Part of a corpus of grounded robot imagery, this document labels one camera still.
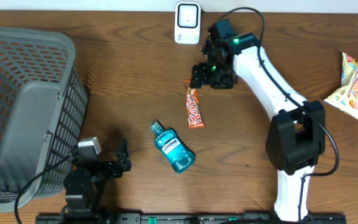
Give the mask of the orange Top snack bar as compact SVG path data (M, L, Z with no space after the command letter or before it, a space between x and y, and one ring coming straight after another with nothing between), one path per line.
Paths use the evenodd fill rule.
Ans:
M198 90L190 87L190 80L184 80L186 89L186 110L189 128L203 128L204 122L198 104Z

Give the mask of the blue Listerine mouthwash bottle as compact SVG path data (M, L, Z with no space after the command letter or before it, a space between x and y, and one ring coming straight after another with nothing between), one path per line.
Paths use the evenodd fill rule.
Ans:
M158 121L153 121L150 130L155 135L156 148L165 156L176 173L181 174L194 164L195 155L173 129L165 129Z

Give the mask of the wet wipes packet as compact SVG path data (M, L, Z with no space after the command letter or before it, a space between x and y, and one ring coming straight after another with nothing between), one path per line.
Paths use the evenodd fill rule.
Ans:
M342 53L341 86L324 102L358 120L358 60Z

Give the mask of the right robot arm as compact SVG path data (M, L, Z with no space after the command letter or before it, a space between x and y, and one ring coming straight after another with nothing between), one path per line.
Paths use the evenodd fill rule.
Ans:
M282 221L303 221L310 174L325 150L324 133L311 119L325 122L322 104L297 93L267 58L260 40L252 33L237 34L227 19L208 29L201 51L207 61L193 66L190 87L226 90L238 78L247 83L270 120L265 148L278 174L274 212Z

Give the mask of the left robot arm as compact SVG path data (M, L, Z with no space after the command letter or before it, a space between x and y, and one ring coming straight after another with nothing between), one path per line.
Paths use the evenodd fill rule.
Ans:
M100 207L104 190L110 180L122 177L131 169L127 140L114 153L116 160L101 162L98 138L78 142L70 153L75 170L64 180L67 205L61 210L60 223L116 223L114 215Z

